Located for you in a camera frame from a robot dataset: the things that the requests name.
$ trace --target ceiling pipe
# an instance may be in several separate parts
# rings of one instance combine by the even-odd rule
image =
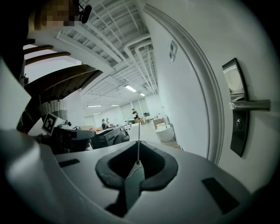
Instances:
[[[149,78],[149,81],[150,81],[150,85],[151,85],[151,87],[152,87],[153,94],[156,94],[156,91],[155,91],[155,89],[154,89],[154,87],[153,87],[153,83],[152,83],[151,77],[150,77],[150,75],[149,75],[147,66],[146,66],[146,64],[145,64],[145,62],[144,62],[144,59],[143,59],[143,57],[142,57],[142,55],[141,55],[141,53],[140,53],[140,51],[139,51],[139,48],[144,47],[144,46],[147,46],[147,45],[150,45],[150,44],[152,44],[152,41],[151,41],[151,40],[145,41],[145,42],[143,42],[143,43],[140,43],[140,44],[136,45],[135,48],[134,48],[134,50],[135,50],[135,52],[136,52],[136,54],[137,54],[137,56],[138,56],[138,58],[139,58],[139,60],[140,60],[140,63],[142,64],[142,67],[144,68],[144,70],[145,70],[145,72],[146,72],[146,74],[147,74],[147,76],[148,76],[148,78]]]
[[[147,83],[148,87],[150,88],[151,92],[154,94],[148,80],[146,79],[145,77],[145,74],[143,73],[142,69],[140,68],[139,64],[137,63],[137,61],[135,60],[134,56],[132,55],[131,51],[129,50],[129,46],[131,46],[132,44],[135,44],[141,40],[144,40],[144,39],[148,39],[150,38],[151,35],[150,34],[144,34],[140,37],[137,37],[129,42],[127,42],[124,47],[123,47],[123,50],[124,52],[128,55],[128,57],[132,60],[132,62],[134,63],[134,65],[136,66],[136,68],[139,70],[140,74],[142,75],[143,79],[145,80],[145,82]]]
[[[155,85],[156,85],[157,92],[158,92],[158,85],[157,85],[157,82],[156,82],[156,79],[155,79],[154,69],[153,69],[153,67],[152,67],[152,59],[151,59],[151,57],[152,57],[151,52],[152,52],[152,51],[153,51],[153,50],[149,50],[149,51],[148,51],[148,60],[149,60],[150,72],[151,72],[151,74],[152,74],[152,77],[153,77],[153,80],[154,80],[154,83],[155,83]]]

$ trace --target black slot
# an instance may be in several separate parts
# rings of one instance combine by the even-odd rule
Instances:
[[[79,163],[79,162],[80,161],[78,161],[77,159],[70,159],[70,160],[59,162],[58,165],[60,167],[66,167],[66,166],[71,166],[71,165]]]
[[[207,188],[223,214],[230,212],[239,205],[239,202],[214,178],[202,180],[202,183]]]

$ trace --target thin metal stick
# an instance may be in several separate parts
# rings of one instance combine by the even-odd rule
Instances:
[[[138,150],[137,150],[137,163],[139,163],[139,161],[140,161],[139,153],[140,153],[140,123],[139,123],[139,128],[138,128]]]

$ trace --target door lever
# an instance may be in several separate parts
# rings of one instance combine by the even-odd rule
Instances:
[[[256,100],[256,101],[231,101],[229,108],[232,110],[263,110],[270,111],[270,100]]]

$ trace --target white basket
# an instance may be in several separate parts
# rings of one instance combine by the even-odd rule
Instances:
[[[67,120],[67,101],[52,100],[50,102],[43,103],[39,106],[39,111],[42,117],[50,112],[63,120]]]

